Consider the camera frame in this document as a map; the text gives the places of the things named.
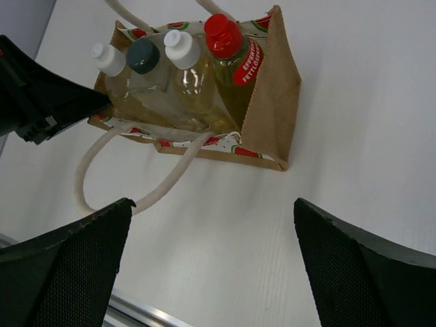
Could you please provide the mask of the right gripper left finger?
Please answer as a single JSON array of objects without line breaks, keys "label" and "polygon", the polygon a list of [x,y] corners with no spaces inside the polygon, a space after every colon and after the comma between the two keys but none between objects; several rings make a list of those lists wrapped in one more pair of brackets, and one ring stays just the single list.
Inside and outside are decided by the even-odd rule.
[{"label": "right gripper left finger", "polygon": [[122,198],[2,248],[1,325],[102,326],[135,206]]}]

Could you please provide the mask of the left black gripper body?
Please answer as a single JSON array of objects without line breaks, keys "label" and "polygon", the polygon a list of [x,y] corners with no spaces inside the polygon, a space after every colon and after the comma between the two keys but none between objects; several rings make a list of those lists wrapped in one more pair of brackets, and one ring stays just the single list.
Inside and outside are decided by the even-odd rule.
[{"label": "left black gripper body", "polygon": [[36,63],[1,36],[1,136],[41,144],[106,109],[109,97]]}]

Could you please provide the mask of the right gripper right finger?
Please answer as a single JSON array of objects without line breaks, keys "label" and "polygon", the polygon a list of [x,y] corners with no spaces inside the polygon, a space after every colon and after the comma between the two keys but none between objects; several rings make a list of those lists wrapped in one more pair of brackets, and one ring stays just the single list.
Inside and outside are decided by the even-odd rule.
[{"label": "right gripper right finger", "polygon": [[322,326],[434,326],[435,256],[299,198],[294,225]]}]

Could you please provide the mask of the burlap watermelon canvas bag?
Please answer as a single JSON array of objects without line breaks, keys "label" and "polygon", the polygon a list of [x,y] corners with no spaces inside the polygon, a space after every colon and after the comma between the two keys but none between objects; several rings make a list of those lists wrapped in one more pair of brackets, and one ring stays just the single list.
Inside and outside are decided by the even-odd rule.
[{"label": "burlap watermelon canvas bag", "polygon": [[[118,1],[110,1],[109,6],[122,18],[135,25],[140,32],[139,37],[121,27],[114,32],[108,44],[125,55],[127,49],[136,40],[149,38],[158,46],[161,55],[168,60],[164,50],[164,37],[167,32],[176,29],[201,39],[200,43],[210,57],[213,67],[213,58],[205,42],[206,20],[182,21],[153,28],[126,10]],[[273,7],[259,20],[239,22],[212,1],[202,1],[201,6],[208,11],[209,18],[213,14],[225,14],[244,34],[255,39],[262,47],[264,59],[256,78],[243,126],[238,127],[231,118],[218,90],[217,101],[225,119],[225,126],[221,132],[215,133],[204,121],[192,115],[174,90],[173,77],[176,68],[168,60],[172,66],[171,87],[187,115],[187,122],[181,126],[171,124],[168,119],[147,108],[130,92],[135,104],[126,114],[117,110],[111,102],[105,113],[93,115],[91,123],[102,128],[104,134],[86,152],[75,174],[73,198],[80,213],[89,215],[93,212],[84,197],[84,178],[91,162],[113,137],[120,134],[132,135],[138,140],[154,144],[158,151],[177,154],[180,157],[163,182],[136,202],[134,214],[145,211],[165,196],[186,171],[194,157],[280,171],[288,169],[301,78],[289,47],[281,8]],[[99,71],[95,89],[108,95],[104,86],[104,77],[105,75]]]}]

